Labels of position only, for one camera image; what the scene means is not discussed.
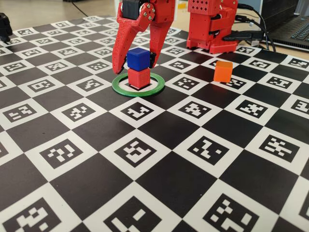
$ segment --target black object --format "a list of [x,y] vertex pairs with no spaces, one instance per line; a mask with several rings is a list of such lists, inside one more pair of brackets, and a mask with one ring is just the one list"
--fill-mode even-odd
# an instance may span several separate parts
[[10,35],[13,35],[10,20],[4,13],[0,13],[0,39],[3,42],[9,42]]
[[123,0],[122,1],[122,16],[136,20],[140,16],[140,7],[149,0]]

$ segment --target red robot arm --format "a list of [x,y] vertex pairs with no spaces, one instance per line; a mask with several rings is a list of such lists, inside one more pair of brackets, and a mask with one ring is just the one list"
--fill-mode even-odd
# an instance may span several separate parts
[[124,18],[121,11],[122,3],[118,7],[117,22],[119,29],[112,51],[112,68],[119,74],[126,62],[126,54],[139,31],[145,31],[150,25],[150,52],[151,66],[154,67],[165,37],[174,21],[175,0],[150,0],[140,9],[139,17],[134,19]]

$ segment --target laptop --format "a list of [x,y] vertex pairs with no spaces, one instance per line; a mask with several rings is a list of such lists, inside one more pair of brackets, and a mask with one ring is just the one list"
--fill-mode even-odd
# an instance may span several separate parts
[[295,14],[298,0],[240,0],[259,11],[274,43],[309,51],[309,16]]

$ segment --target black cable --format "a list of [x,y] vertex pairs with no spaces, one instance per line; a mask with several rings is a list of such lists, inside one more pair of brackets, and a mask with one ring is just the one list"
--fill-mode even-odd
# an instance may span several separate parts
[[80,12],[82,12],[86,17],[88,17],[88,15],[86,15],[81,9],[79,9],[78,7],[77,7],[77,5],[75,5],[75,3],[72,1],[72,4],[80,11]]

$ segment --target black and white pattern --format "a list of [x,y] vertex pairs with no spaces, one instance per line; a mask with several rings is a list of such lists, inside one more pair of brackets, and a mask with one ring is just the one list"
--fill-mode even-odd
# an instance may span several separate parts
[[[112,89],[118,27],[90,16],[0,42],[0,231],[308,231],[308,60],[187,49],[171,28],[152,69],[165,88],[131,98]],[[213,81],[218,60],[231,82]]]

